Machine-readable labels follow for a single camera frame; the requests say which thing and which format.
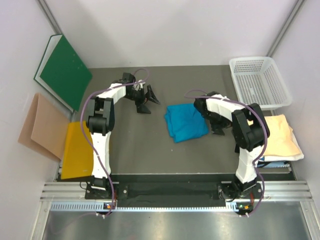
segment wall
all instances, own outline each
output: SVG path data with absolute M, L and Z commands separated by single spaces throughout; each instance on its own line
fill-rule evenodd
M 265 56 L 295 0 L 47 0 L 89 68 Z
M 33 77 L 53 31 L 35 0 L 2 1 L 0 22 L 0 239 L 23 240 L 58 166 L 17 142 L 34 94 L 47 96 Z
M 320 211 L 320 1 L 308 0 L 273 56 L 293 97 L 284 113 L 305 155 L 294 165 Z

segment blue cloth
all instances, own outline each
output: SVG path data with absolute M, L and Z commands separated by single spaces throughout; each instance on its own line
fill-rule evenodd
M 200 138 L 209 133 L 205 119 L 192 103 L 168 106 L 164 119 L 175 143 Z

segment green panel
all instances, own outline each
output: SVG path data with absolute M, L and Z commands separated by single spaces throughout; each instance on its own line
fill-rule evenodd
M 62 36 L 40 77 L 70 107 L 79 111 L 92 74 L 65 36 Z

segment metal floor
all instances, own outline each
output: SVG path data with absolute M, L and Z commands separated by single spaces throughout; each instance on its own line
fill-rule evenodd
M 299 202 L 264 202 L 250 218 L 233 212 L 50 212 L 44 240 L 310 240 Z
M 82 104 L 94 91 L 106 89 L 123 72 L 137 68 L 94 68 Z M 115 127 L 111 134 L 110 166 L 114 174 L 235 173 L 239 156 L 234 153 L 231 129 L 225 136 L 207 134 L 174 143 L 164 119 L 168 105 L 193 103 L 184 98 L 191 89 L 216 91 L 230 99 L 237 95 L 228 65 L 148 67 L 148 84 L 161 105 L 147 103 L 151 114 L 138 114 L 134 102 L 122 99 L 115 105 Z M 144 71 L 137 79 L 145 77 Z M 288 172 L 288 169 L 271 170 Z

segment white plastic basket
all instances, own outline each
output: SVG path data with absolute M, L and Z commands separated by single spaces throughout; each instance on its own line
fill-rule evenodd
M 229 61 L 238 100 L 275 110 L 292 103 L 276 62 L 267 56 L 239 57 Z

